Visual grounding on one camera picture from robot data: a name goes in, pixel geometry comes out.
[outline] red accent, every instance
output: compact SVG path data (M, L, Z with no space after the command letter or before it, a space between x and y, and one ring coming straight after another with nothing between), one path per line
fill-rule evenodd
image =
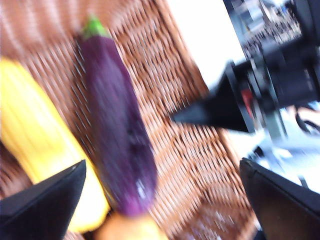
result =
M244 89L241 91L241 95L242 95L242 99L245 104L245 108L246 108L247 112L249 113L250 117L253 119L254 115L251 110L251 102L254 97L252 96L252 92L250 91L250 89Z

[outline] purple eggplant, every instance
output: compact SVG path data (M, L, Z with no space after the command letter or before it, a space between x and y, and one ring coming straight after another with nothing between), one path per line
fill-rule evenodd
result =
M153 203L157 169L129 73L98 19L89 21L80 47L99 177L112 208L137 216Z

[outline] orange vegetable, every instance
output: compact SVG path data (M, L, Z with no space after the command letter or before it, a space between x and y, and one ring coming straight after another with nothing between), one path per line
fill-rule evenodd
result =
M117 212L94 232L94 240L168 240L149 214L128 217Z

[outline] green stem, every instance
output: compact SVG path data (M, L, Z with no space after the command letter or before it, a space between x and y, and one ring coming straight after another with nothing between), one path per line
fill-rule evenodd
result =
M90 17L88 23L83 30L83 39L87 40L93 36L103 36L107 38L112 38L110 32L102 26L101 22L97 17Z

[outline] wicker basket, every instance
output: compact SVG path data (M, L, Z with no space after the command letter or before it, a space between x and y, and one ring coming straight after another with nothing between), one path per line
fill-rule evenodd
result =
M90 14L117 43L153 145L154 219L172 239L250 239L254 214L226 133L169 119L208 89L165 0L1 0L1 54L31 72L94 161L77 37ZM31 184L3 147L1 163L2 198Z

